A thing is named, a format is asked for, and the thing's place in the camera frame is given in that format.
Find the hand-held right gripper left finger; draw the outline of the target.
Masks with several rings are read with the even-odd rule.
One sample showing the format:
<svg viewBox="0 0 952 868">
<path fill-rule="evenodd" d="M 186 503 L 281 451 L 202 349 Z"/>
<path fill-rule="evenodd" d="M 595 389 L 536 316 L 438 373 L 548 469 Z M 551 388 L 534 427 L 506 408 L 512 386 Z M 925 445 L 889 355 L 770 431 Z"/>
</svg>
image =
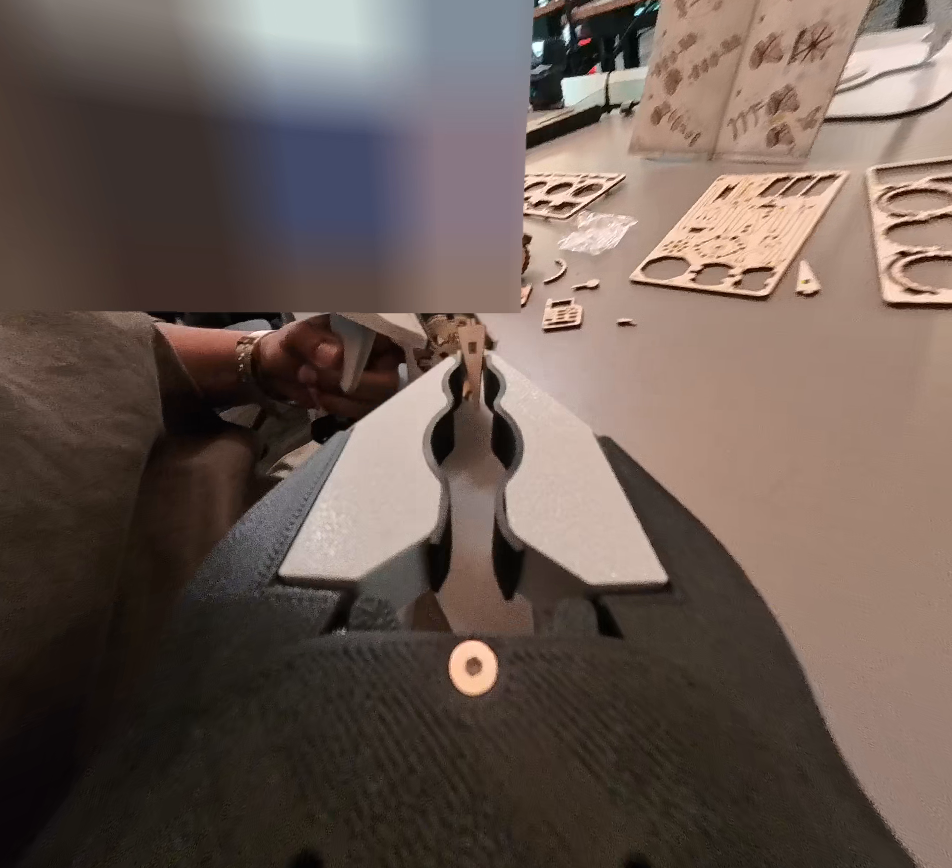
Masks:
<svg viewBox="0 0 952 868">
<path fill-rule="evenodd" d="M 387 600 L 396 610 L 446 580 L 442 463 L 452 451 L 456 359 L 446 358 L 341 436 L 277 575 L 289 585 Z"/>
</svg>

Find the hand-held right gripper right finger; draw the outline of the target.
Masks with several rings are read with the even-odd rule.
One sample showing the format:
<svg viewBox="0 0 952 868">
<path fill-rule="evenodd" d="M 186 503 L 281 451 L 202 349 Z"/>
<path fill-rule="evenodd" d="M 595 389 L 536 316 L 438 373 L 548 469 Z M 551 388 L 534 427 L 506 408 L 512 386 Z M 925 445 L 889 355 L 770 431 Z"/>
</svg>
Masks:
<svg viewBox="0 0 952 868">
<path fill-rule="evenodd" d="M 505 600 L 550 626 L 565 602 L 668 589 L 664 569 L 592 428 L 491 354 L 493 572 Z"/>
</svg>

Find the wooden toothed frame piece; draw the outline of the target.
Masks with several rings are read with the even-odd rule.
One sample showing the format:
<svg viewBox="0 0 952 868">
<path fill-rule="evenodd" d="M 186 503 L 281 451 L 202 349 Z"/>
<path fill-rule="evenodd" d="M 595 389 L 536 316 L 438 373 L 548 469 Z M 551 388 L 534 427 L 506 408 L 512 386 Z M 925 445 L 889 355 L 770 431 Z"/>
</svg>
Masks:
<svg viewBox="0 0 952 868">
<path fill-rule="evenodd" d="M 485 348 L 494 349 L 494 338 L 482 319 L 475 313 L 418 313 L 416 317 L 425 333 L 426 346 L 424 350 L 418 350 L 414 355 L 418 366 L 424 372 L 429 371 L 441 360 L 454 357 L 459 353 L 459 326 L 475 324 L 482 327 Z"/>
</svg>

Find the person's left forearm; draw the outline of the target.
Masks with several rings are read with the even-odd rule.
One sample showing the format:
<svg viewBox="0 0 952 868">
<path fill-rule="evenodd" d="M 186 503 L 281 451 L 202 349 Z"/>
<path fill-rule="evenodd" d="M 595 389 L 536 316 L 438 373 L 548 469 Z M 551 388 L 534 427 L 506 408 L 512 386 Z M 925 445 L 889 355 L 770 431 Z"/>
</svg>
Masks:
<svg viewBox="0 0 952 868">
<path fill-rule="evenodd" d="M 238 368 L 237 330 L 188 327 L 155 321 L 206 403 L 224 410 L 249 402 Z"/>
</svg>

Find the grey desk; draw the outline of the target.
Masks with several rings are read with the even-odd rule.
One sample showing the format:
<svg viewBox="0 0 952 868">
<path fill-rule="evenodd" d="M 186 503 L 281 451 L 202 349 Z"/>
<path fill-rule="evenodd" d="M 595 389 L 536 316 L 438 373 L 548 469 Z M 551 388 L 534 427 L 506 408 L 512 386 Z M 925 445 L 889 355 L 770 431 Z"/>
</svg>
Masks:
<svg viewBox="0 0 952 868">
<path fill-rule="evenodd" d="M 773 608 L 843 754 L 897 835 L 950 866 L 950 310 L 882 303 L 865 170 L 950 154 L 950 101 L 826 124 L 818 168 L 850 175 L 767 301 L 628 276 L 730 167 L 628 156 L 617 113 L 527 153 L 529 171 L 625 172 L 637 221 L 599 257 L 584 326 L 544 336 L 542 291 L 505 327 L 519 368 L 619 444 L 714 532 Z M 630 317 L 636 327 L 617 327 Z"/>
</svg>

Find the person's left hand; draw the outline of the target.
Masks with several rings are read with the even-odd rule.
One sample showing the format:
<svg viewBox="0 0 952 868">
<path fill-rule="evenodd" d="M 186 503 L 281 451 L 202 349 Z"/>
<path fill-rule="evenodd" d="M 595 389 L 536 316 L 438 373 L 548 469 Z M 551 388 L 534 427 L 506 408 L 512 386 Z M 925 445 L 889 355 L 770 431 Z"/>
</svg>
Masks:
<svg viewBox="0 0 952 868">
<path fill-rule="evenodd" d="M 343 345 L 327 314 L 270 332 L 259 340 L 255 356 L 265 391 L 346 422 L 363 418 L 396 393 L 405 362 L 396 344 L 377 336 L 357 385 L 343 391 Z"/>
</svg>

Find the wooden sheet with round cutouts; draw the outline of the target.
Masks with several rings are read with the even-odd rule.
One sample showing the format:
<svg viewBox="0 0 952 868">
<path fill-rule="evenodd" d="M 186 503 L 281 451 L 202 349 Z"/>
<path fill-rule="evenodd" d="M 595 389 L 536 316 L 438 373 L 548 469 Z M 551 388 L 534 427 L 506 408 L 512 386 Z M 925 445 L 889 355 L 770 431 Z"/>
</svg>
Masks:
<svg viewBox="0 0 952 868">
<path fill-rule="evenodd" d="M 625 181 L 621 172 L 528 172 L 523 215 L 570 219 Z"/>
</svg>

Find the clear plastic bag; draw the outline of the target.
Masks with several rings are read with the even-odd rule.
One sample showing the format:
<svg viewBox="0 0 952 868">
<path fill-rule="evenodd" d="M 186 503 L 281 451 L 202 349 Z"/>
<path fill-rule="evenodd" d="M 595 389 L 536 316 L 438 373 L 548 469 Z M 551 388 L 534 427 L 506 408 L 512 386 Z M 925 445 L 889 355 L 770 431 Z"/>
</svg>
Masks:
<svg viewBox="0 0 952 868">
<path fill-rule="evenodd" d="M 598 256 L 616 248 L 638 221 L 628 215 L 582 210 L 574 218 L 575 227 L 559 240 L 563 252 Z"/>
</svg>

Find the person's brown shirt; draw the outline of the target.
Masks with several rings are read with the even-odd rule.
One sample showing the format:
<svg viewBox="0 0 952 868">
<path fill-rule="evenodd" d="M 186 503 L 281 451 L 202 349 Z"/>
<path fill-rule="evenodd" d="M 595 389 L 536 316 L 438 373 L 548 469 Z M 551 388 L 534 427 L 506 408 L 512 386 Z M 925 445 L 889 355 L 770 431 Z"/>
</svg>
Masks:
<svg viewBox="0 0 952 868">
<path fill-rule="evenodd" d="M 2 313 L 2 866 L 123 714 L 256 456 L 145 314 Z"/>
</svg>

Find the large wooden parts sheet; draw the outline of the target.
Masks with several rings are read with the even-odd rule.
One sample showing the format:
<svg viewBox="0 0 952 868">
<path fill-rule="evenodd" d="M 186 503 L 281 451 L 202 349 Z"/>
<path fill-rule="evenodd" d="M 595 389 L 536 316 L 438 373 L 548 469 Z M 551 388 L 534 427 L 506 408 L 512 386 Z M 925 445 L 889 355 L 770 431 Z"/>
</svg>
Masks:
<svg viewBox="0 0 952 868">
<path fill-rule="evenodd" d="M 848 177 L 847 171 L 721 175 L 629 279 L 647 287 L 765 300 Z"/>
</svg>

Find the white box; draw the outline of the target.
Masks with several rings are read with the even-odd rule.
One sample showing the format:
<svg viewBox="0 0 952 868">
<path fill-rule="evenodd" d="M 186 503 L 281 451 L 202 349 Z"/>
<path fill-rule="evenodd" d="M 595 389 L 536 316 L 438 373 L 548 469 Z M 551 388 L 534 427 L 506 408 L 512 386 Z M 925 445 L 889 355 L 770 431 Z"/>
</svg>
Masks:
<svg viewBox="0 0 952 868">
<path fill-rule="evenodd" d="M 637 104 L 644 93 L 649 74 L 647 66 L 596 72 L 562 80 L 565 104 L 579 111 L 617 107 L 629 102 Z"/>
</svg>

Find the open instruction booklet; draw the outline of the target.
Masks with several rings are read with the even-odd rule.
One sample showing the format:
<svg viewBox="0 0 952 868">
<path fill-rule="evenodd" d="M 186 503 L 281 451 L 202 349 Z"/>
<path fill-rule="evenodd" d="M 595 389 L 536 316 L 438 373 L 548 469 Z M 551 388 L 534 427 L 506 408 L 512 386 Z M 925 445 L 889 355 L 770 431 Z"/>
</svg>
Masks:
<svg viewBox="0 0 952 868">
<path fill-rule="evenodd" d="M 793 164 L 871 0 L 660 0 L 630 153 Z"/>
</svg>

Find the white curved stand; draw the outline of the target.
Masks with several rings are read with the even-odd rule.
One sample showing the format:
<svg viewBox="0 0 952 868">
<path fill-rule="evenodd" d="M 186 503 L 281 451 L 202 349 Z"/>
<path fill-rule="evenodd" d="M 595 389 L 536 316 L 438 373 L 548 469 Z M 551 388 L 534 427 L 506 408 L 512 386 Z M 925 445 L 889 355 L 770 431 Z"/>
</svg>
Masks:
<svg viewBox="0 0 952 868">
<path fill-rule="evenodd" d="M 898 118 L 930 110 L 951 95 L 951 42 L 932 51 L 932 26 L 860 36 L 826 120 Z"/>
</svg>

